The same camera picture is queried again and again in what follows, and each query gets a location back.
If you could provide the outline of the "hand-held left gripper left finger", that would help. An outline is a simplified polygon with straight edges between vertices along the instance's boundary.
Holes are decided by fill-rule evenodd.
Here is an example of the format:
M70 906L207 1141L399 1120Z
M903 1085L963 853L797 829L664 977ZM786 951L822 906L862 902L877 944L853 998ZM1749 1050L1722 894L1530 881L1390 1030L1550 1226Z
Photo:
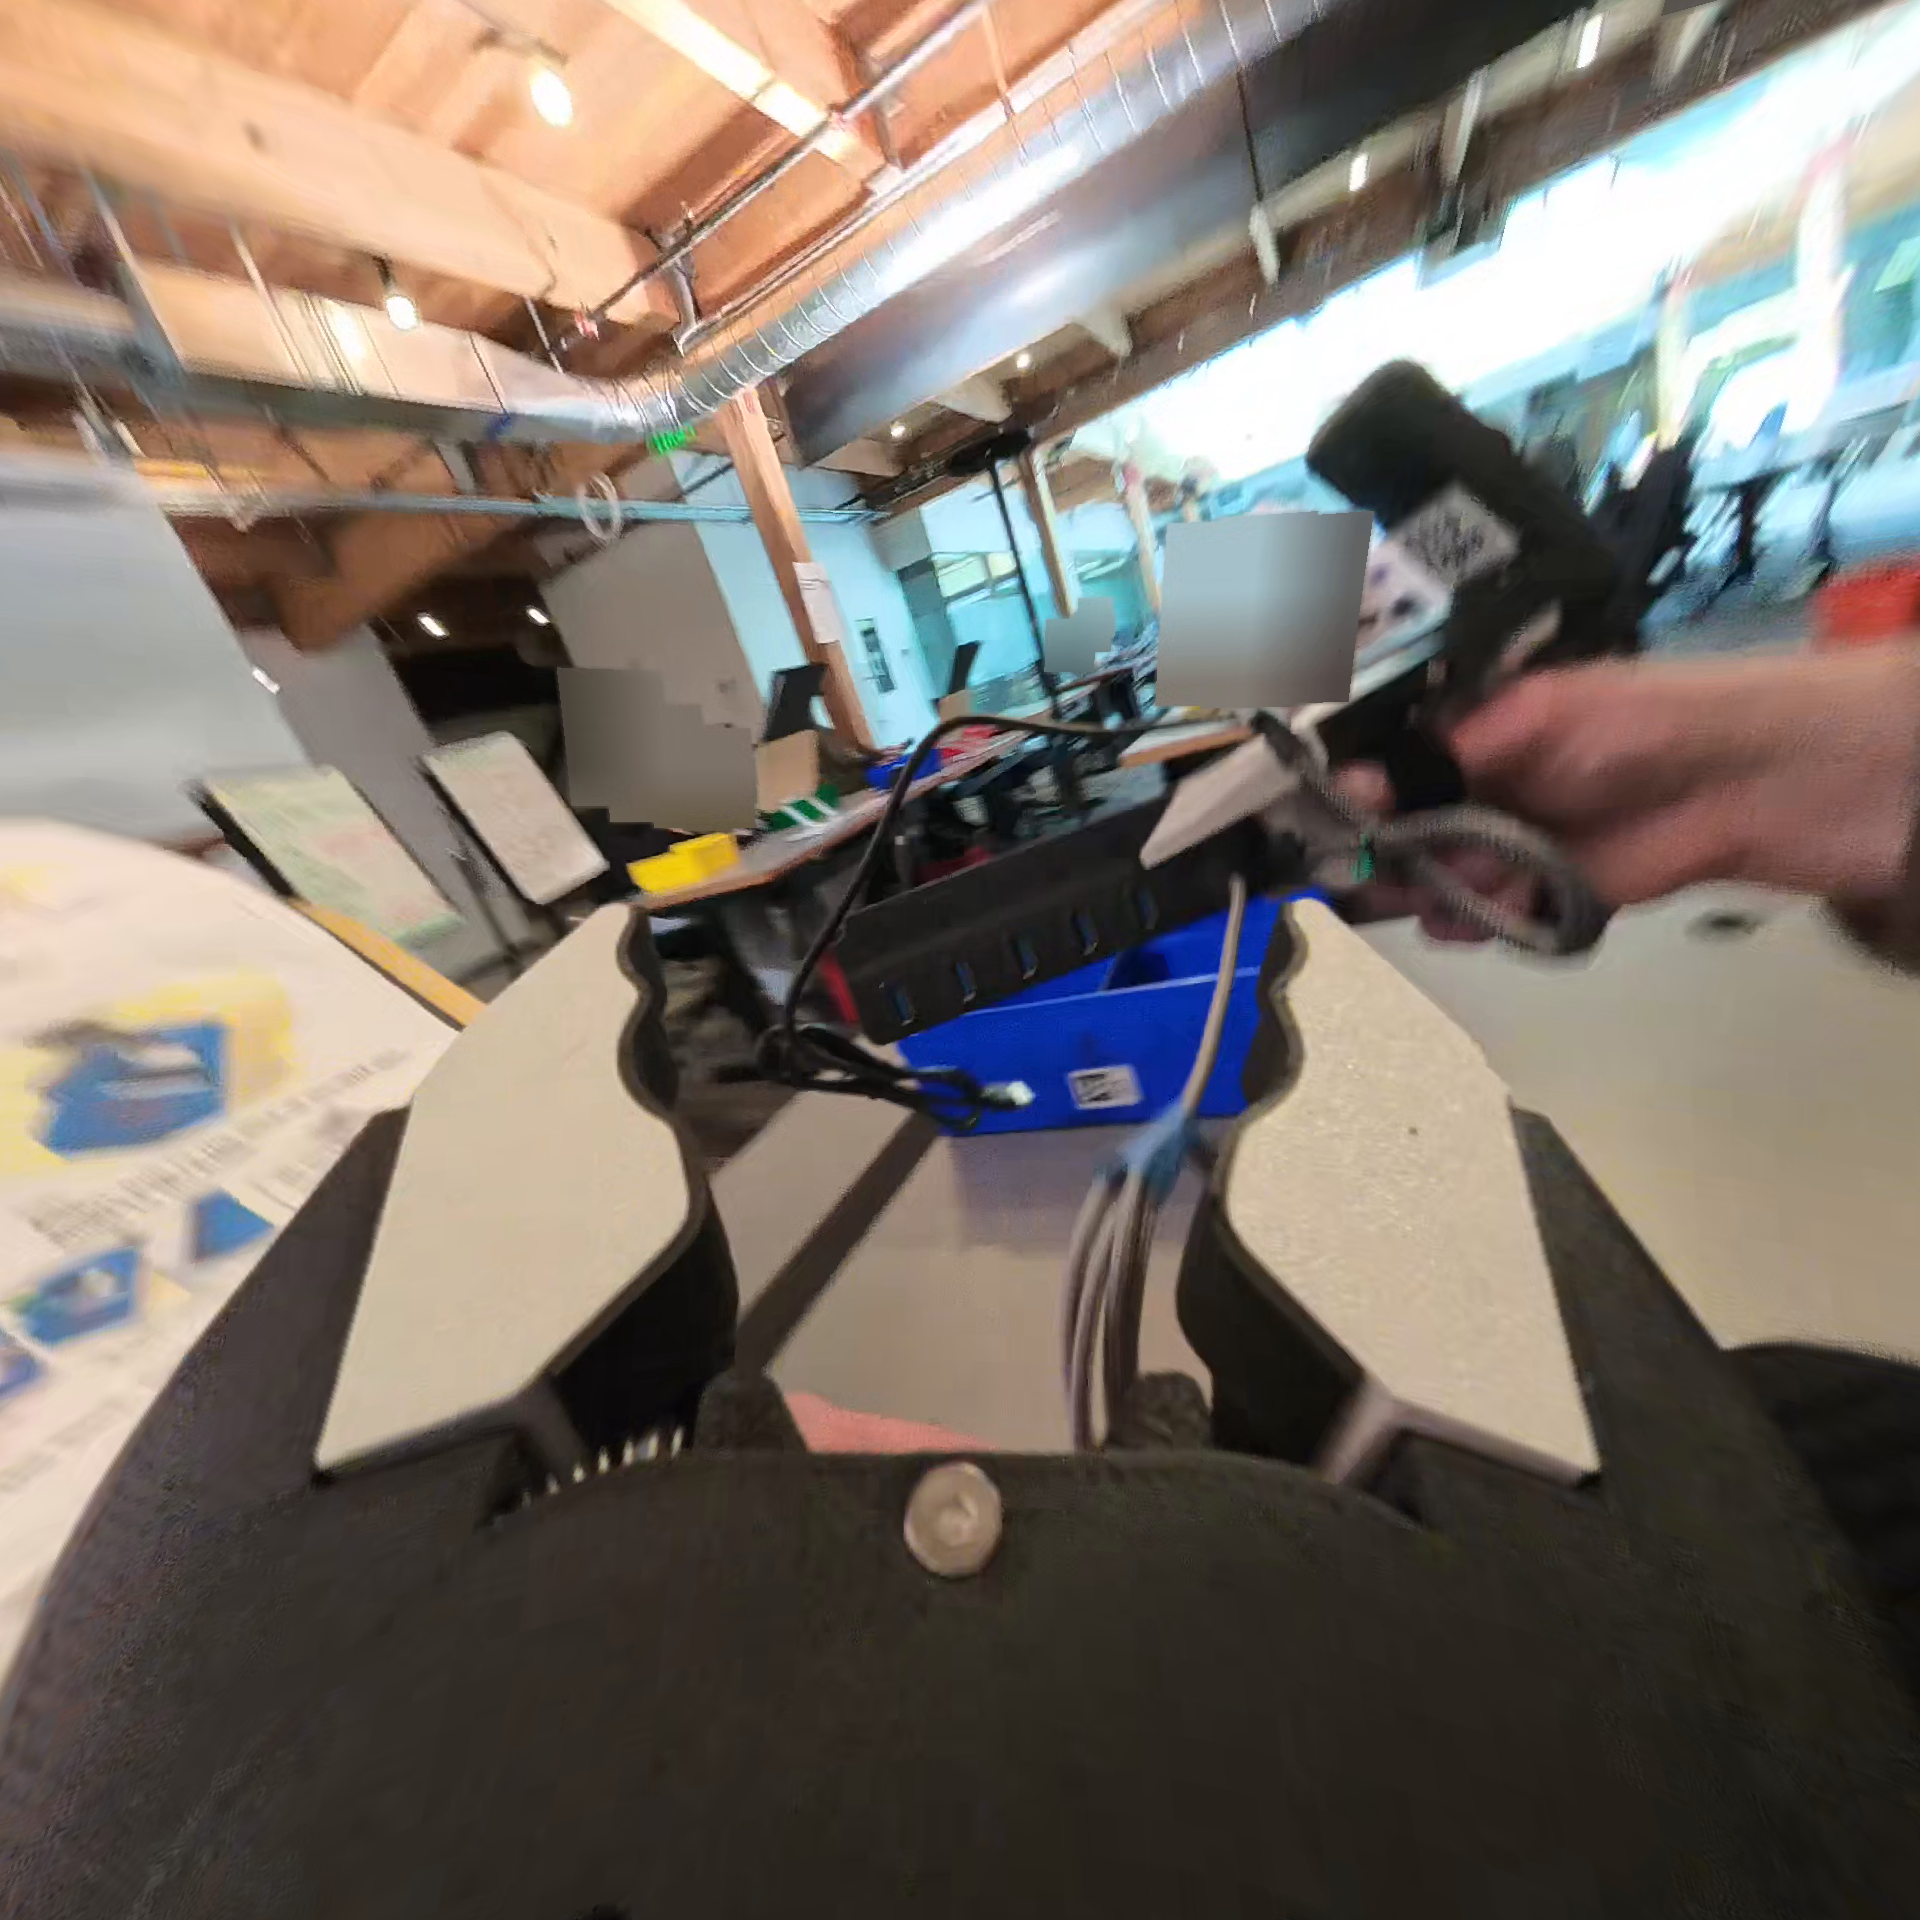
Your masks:
M616 1449L562 1376L657 1286L709 1213L704 1168L639 1081L633 910L595 910L418 1086L317 1434L317 1474L507 1435L569 1479Z

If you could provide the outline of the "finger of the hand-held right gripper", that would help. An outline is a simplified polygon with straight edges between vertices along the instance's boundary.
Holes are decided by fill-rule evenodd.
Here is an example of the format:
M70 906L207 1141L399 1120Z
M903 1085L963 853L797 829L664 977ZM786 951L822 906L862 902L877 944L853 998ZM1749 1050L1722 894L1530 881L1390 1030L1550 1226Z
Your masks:
M1358 872L1358 824L1331 792L1315 715L1261 713L1232 753L1181 781L1137 853L1137 870L1219 858L1241 878Z

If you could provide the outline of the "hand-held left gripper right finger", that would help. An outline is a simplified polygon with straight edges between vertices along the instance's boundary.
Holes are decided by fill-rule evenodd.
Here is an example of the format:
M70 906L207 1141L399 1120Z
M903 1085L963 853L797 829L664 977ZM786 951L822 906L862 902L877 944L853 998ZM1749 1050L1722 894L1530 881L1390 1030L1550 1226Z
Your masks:
M1504 1080L1328 906L1279 910L1181 1262L1219 1449L1363 1486L1410 1439L1599 1465Z

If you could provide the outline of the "person's right hand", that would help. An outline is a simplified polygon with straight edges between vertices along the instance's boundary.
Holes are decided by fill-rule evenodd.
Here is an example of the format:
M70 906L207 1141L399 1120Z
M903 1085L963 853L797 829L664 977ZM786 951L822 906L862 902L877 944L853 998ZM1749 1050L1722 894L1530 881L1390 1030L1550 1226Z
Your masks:
M1523 677L1442 735L1467 795L1553 840L1598 902L1697 886L1819 903L1918 967L1918 642L1630 659Z

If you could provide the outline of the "blue plastic bin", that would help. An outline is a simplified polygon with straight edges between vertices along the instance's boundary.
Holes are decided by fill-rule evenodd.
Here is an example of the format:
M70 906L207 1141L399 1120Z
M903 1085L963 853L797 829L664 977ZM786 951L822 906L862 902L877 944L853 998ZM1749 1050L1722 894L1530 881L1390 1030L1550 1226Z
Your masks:
M906 1071L960 1073L981 1089L1026 1095L1011 1110L967 1120L950 1093L936 1112L950 1134L1037 1137L1112 1130L1159 1118L1184 1093L1202 1048L1226 935L1218 910L1186 927L1150 930L1128 949L1088 935L1086 917L1056 929L1049 944L1011 942L1000 1000L986 998L982 967L962 967L974 998L934 1025L923 1007L897 1041L879 1042Z

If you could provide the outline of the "printed instruction sheet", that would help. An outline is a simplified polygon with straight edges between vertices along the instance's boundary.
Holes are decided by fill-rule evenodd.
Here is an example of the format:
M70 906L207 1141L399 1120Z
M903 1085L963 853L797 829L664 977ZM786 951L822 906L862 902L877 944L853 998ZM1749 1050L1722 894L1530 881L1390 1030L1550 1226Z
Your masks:
M455 1030L249 881L3 822L3 1669L184 1352Z

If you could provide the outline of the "yellow plastic bin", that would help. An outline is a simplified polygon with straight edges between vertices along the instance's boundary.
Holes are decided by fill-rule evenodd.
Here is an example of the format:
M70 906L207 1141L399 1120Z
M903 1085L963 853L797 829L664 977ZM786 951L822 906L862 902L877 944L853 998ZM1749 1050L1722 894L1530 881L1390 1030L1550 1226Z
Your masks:
M627 863L626 878L645 896L697 896L709 882L731 875L737 861L733 832L705 832Z

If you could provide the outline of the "handwritten whiteboard sign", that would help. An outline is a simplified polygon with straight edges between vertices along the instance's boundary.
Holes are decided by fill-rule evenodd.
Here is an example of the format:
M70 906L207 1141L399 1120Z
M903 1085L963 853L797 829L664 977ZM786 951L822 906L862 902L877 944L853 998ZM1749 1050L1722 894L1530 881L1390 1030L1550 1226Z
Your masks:
M418 766L521 906L558 909L610 881L608 861L515 735L441 744Z
M430 872L336 768L214 776L184 795L281 899L339 913L410 953L464 929Z

